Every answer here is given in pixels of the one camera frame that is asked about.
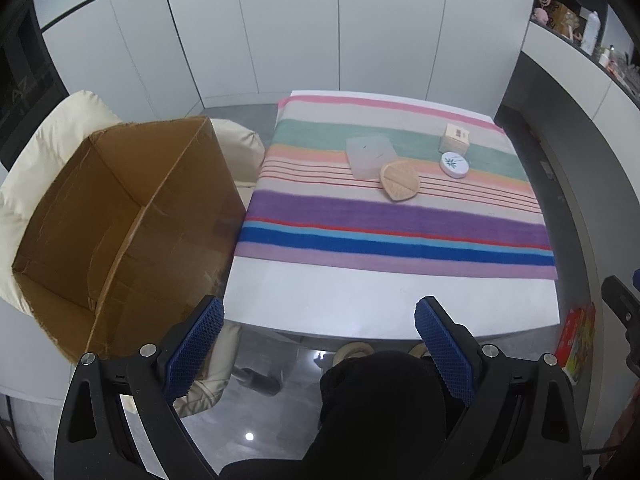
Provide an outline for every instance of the black pants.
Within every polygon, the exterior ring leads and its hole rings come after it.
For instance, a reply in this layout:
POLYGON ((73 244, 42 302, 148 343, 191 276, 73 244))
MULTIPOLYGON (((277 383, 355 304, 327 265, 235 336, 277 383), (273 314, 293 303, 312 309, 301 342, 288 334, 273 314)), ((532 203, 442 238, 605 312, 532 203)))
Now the black pants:
POLYGON ((321 428, 302 460, 244 460, 220 478, 417 478, 463 409, 430 358, 397 351, 341 362, 322 376, 320 391, 321 428))

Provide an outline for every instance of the blue textured rubber pad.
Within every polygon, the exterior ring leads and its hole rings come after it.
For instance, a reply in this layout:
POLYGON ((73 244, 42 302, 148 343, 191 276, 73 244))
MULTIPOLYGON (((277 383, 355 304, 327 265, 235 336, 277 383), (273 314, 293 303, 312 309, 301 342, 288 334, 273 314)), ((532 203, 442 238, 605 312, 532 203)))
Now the blue textured rubber pad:
POLYGON ((213 298, 166 365, 162 392, 168 403, 187 394, 224 322, 222 301, 213 298))
POLYGON ((472 367, 425 299, 415 306, 415 328, 429 349, 449 393, 469 406, 476 394, 472 367))

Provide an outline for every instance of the pink pompom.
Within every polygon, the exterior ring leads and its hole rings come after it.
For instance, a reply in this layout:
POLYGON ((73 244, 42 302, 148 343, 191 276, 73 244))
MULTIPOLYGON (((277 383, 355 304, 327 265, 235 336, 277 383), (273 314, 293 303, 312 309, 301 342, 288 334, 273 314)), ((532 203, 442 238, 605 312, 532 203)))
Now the pink pompom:
POLYGON ((533 14, 531 17, 540 25, 546 25, 549 22, 549 15, 546 13, 546 10, 542 9, 541 7, 533 9, 533 14))

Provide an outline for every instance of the shoe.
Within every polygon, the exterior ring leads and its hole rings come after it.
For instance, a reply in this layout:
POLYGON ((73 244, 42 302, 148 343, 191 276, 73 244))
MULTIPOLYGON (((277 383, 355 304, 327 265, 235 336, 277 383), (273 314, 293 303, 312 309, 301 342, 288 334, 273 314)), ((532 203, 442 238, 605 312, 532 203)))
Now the shoe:
POLYGON ((409 355, 417 357, 418 359, 422 357, 427 357, 431 355, 429 349, 424 345, 424 343, 418 343, 416 346, 409 350, 409 355))
POLYGON ((338 351, 334 355, 334 363, 332 366, 351 357, 366 357, 371 354, 373 354, 373 347, 370 344, 362 342, 347 343, 338 348, 338 351))

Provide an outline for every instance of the green stripe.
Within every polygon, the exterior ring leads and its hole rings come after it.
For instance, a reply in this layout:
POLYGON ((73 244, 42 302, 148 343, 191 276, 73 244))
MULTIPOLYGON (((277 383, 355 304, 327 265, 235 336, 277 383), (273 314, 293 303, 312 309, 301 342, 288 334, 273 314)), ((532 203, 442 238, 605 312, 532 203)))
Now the green stripe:
MULTIPOLYGON (((399 156, 440 162, 440 137, 358 124, 311 123, 295 119, 283 119, 278 123, 273 144, 286 144, 310 150, 343 152, 350 137, 382 135, 387 137, 399 156)), ((493 148, 472 144, 465 155, 473 170, 485 171, 508 178, 528 182, 527 174, 516 155, 493 148)))

